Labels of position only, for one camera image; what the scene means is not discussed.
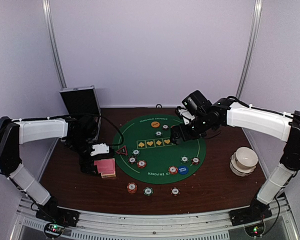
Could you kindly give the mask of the blue small blind button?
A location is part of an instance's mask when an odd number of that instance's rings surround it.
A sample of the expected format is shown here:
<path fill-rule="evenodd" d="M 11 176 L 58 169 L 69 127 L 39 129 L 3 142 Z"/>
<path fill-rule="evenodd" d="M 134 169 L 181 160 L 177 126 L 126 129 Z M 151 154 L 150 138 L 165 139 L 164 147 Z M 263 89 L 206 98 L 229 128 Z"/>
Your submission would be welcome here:
<path fill-rule="evenodd" d="M 178 167 L 178 173 L 179 173 L 180 175 L 186 175 L 186 174 L 189 173 L 189 168 L 188 168 L 187 166 L 185 166 L 185 165 L 179 166 L 179 167 Z"/>

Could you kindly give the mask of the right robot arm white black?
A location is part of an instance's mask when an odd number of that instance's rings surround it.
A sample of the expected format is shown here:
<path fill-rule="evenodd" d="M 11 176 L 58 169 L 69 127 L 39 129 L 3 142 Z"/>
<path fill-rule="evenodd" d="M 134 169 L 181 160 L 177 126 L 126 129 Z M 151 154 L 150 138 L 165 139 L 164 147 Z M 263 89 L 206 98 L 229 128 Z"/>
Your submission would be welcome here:
<path fill-rule="evenodd" d="M 220 126 L 245 128 L 270 135 L 286 143 L 278 166 L 253 197 L 250 206 L 229 212 L 233 226 L 262 221 L 270 216 L 269 204 L 300 170 L 300 111 L 276 112 L 248 105 L 234 96 L 207 100 L 196 90 L 175 109 L 183 123 L 170 128 L 170 141 L 196 140 Z"/>

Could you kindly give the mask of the orange poker chip stack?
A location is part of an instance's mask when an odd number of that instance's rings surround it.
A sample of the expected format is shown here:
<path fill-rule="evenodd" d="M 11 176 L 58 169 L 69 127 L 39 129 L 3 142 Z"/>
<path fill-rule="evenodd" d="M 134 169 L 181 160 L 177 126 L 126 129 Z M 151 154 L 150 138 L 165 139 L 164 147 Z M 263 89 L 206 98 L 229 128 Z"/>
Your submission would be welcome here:
<path fill-rule="evenodd" d="M 127 191 L 128 191 L 130 194 L 134 194 L 134 193 L 136 193 L 137 190 L 138 190 L 138 186 L 137 186 L 137 184 L 134 183 L 134 182 L 128 183 L 127 186 L 126 186 L 126 188 L 127 188 Z"/>

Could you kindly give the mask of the red five chip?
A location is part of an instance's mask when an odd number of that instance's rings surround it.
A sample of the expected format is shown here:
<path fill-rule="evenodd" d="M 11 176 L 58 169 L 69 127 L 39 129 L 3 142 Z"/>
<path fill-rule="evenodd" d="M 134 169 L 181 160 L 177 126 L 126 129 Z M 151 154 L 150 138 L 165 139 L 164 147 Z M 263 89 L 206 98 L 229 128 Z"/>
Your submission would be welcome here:
<path fill-rule="evenodd" d="M 147 162 L 145 160 L 139 160 L 137 162 L 137 167 L 140 168 L 140 169 L 143 169 L 147 166 Z"/>
<path fill-rule="evenodd" d="M 178 173 L 178 168 L 176 166 L 170 166 L 168 168 L 168 172 L 171 174 L 171 175 L 176 175 Z"/>

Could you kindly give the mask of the green chip top seat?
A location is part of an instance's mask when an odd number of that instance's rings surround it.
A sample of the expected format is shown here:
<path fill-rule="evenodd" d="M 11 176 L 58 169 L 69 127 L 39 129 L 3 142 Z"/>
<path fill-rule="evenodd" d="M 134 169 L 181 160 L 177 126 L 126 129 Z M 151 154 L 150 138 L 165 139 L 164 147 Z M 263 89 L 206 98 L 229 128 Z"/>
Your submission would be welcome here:
<path fill-rule="evenodd" d="M 156 131 L 156 132 L 155 132 L 155 136 L 156 136 L 157 138 L 161 138 L 161 137 L 163 136 L 163 133 L 162 133 L 161 131 Z"/>

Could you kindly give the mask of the pink-backed playing card deck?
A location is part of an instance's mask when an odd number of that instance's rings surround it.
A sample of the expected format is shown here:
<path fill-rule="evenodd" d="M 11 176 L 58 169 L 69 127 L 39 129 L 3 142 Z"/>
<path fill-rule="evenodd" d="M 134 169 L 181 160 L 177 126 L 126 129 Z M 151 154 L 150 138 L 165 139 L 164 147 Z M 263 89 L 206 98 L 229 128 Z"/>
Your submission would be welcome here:
<path fill-rule="evenodd" d="M 93 165 L 96 166 L 97 172 L 101 175 L 113 175 L 116 172 L 114 158 L 95 160 Z"/>

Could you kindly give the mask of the orange dealer button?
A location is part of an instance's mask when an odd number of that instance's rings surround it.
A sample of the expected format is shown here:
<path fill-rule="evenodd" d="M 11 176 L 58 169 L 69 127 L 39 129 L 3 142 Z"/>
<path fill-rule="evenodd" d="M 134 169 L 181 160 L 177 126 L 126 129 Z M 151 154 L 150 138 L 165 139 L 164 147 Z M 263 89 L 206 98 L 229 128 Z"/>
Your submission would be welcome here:
<path fill-rule="evenodd" d="M 153 121 L 151 124 L 150 124 L 153 128 L 158 128 L 160 126 L 160 123 L 158 121 Z"/>

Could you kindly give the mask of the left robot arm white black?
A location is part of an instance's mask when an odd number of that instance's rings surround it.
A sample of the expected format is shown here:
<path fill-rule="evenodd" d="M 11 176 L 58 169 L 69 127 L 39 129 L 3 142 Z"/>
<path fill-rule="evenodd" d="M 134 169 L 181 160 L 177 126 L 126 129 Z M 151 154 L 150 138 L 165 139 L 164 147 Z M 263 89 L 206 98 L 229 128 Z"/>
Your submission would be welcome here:
<path fill-rule="evenodd" d="M 83 173 L 96 175 L 94 161 L 111 156 L 106 143 L 95 140 L 98 116 L 92 114 L 59 115 L 39 118 L 0 119 L 0 175 L 8 178 L 36 206 L 35 216 L 63 227 L 76 227 L 80 213 L 59 207 L 58 200 L 24 166 L 20 145 L 46 139 L 64 139 L 78 154 Z"/>

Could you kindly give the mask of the brown poker chip stack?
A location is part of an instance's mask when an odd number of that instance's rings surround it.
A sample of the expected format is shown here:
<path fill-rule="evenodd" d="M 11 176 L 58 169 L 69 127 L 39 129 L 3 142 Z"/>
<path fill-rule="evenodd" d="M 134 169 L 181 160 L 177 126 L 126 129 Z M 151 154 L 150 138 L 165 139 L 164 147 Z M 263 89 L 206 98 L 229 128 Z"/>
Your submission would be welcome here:
<path fill-rule="evenodd" d="M 177 188 L 177 187 L 173 187 L 171 190 L 170 190 L 170 193 L 171 195 L 173 196 L 178 196 L 180 194 L 180 189 Z"/>

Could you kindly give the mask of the green poker chip stack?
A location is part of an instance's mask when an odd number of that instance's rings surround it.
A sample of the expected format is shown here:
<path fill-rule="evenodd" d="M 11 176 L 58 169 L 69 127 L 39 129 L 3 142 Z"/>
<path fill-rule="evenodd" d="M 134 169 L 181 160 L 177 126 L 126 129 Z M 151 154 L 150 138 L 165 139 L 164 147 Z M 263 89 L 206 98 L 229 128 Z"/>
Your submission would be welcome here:
<path fill-rule="evenodd" d="M 154 190 L 152 187 L 147 186 L 143 189 L 143 194 L 145 196 L 151 196 L 153 193 L 154 193 Z"/>

